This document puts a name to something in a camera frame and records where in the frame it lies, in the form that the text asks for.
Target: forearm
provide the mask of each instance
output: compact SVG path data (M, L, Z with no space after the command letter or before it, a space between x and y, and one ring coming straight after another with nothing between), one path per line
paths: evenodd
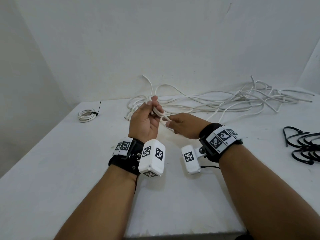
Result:
M232 201L254 239L320 239L320 217L244 146L219 161Z
M122 239L137 176L110 165L58 232L60 239Z

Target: pile of black zip ties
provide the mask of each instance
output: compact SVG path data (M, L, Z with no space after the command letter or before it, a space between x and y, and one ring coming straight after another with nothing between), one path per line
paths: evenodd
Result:
M295 130L297 132L297 134L293 135L293 136L286 136L286 129L292 129ZM313 165L314 161L316 162L320 162L320 145L319 144L315 144L313 141L320 139L320 133L313 133L310 134L310 132L303 132L300 129L291 127L291 126L287 126L283 128L283 134L284 134L284 138L285 138L285 143L286 146L288 147L288 145L295 147L295 148L299 148L298 150L294 150L291 155L292 157L302 163L308 164L308 165ZM289 139L294 138L294 137L299 137L297 142L298 145L295 145L293 143L291 143L289 141Z

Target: floor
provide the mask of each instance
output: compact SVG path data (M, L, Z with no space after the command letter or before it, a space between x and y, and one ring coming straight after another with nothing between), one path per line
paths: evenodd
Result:
M243 233L234 234L197 234L197 235L178 235L170 237L138 237L125 238L126 240L235 240Z

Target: person's left hand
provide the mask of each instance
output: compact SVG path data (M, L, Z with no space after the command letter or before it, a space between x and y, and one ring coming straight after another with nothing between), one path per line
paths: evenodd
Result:
M130 120L128 137L138 139L143 143L156 139L158 135L160 118L156 114L150 114L153 107L156 107L160 113L164 112L162 106L157 101L158 96L153 96L151 99L152 101L142 104L134 112Z

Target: black and white qr code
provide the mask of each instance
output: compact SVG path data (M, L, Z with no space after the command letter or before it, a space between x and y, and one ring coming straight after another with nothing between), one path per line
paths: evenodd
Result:
M222 141L226 141L228 140L231 136L229 135L229 133L227 133L225 130L221 131L220 133L217 134L218 137L220 137L220 139Z
M192 152L184 153L183 155L186 162L193 161L195 159L192 155Z
M127 151L127 150L129 149L129 146L130 146L130 142L124 141L124 142L122 142L122 145L121 145L121 147L120 147L120 150Z
M121 144L122 144L122 142L119 142L119 143L118 143L117 147L115 148L115 151L118 151L118 150L120 149Z
M151 151L151 146L148 146L148 147L144 148L143 152L142 152L142 157L149 156L150 155L150 151Z
M218 149L223 142L215 136L209 143L214 147L214 149Z
M150 177L150 178L158 176L154 172L151 172L151 171L144 172L143 174Z
M159 148L157 148L157 150L155 151L155 156L162 161L163 151L161 151Z
M235 133L232 129L227 129L227 131L231 134L231 135L234 135L234 136L237 136L238 134Z

